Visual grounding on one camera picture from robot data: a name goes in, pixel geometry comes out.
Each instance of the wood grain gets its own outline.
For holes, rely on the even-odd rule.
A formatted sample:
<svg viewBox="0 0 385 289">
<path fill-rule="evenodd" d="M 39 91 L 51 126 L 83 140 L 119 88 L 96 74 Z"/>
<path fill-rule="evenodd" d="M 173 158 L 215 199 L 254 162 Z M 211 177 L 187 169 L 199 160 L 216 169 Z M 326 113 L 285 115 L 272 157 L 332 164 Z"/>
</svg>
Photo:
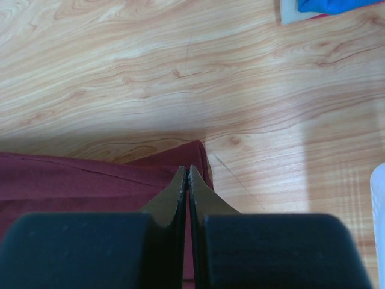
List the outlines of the wood grain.
<svg viewBox="0 0 385 289">
<path fill-rule="evenodd" d="M 0 2 L 0 150 L 125 163 L 199 138 L 242 212 L 340 217 L 378 286 L 385 5 L 280 26 L 279 1 Z"/>
</svg>

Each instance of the red fabric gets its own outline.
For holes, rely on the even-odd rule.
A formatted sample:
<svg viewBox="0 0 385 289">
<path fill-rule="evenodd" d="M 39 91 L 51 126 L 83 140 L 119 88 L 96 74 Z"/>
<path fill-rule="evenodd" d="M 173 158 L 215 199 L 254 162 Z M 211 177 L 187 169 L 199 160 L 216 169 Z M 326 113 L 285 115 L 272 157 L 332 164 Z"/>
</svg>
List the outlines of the red fabric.
<svg viewBox="0 0 385 289">
<path fill-rule="evenodd" d="M 1 153 L 0 239 L 27 212 L 135 211 L 170 183 L 179 166 L 191 165 L 212 188 L 199 141 L 128 164 Z M 186 217 L 183 274 L 193 280 L 189 212 Z"/>
</svg>

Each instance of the blue object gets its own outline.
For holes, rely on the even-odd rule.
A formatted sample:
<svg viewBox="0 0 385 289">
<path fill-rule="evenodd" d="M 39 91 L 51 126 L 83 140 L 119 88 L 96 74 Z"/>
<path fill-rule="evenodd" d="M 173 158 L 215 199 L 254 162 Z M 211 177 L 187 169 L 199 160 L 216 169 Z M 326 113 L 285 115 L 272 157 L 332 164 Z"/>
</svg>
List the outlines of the blue object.
<svg viewBox="0 0 385 289">
<path fill-rule="evenodd" d="M 379 2 L 381 0 L 298 0 L 298 11 L 335 15 Z"/>
</svg>

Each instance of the white plastic item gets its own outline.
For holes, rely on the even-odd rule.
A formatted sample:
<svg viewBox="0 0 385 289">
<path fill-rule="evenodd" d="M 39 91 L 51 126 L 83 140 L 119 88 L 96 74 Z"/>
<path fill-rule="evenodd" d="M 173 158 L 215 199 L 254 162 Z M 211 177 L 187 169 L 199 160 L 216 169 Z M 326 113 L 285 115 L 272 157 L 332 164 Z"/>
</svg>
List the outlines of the white plastic item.
<svg viewBox="0 0 385 289">
<path fill-rule="evenodd" d="M 371 175 L 371 195 L 380 289 L 385 289 L 385 163 Z"/>
<path fill-rule="evenodd" d="M 287 25 L 290 23 L 306 20 L 315 16 L 321 15 L 320 13 L 306 12 L 301 13 L 298 11 L 298 0 L 281 0 L 281 24 Z"/>
</svg>

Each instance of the laminate floor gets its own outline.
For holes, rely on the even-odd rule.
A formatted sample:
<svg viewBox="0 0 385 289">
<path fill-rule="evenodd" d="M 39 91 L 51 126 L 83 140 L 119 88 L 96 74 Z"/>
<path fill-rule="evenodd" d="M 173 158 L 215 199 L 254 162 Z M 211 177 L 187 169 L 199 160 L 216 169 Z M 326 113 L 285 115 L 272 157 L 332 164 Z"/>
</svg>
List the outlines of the laminate floor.
<svg viewBox="0 0 385 289">
<path fill-rule="evenodd" d="M 0 2 L 0 150 L 125 163 L 200 139 L 242 212 L 325 212 L 378 286 L 385 5 L 279 25 L 277 0 Z"/>
</svg>

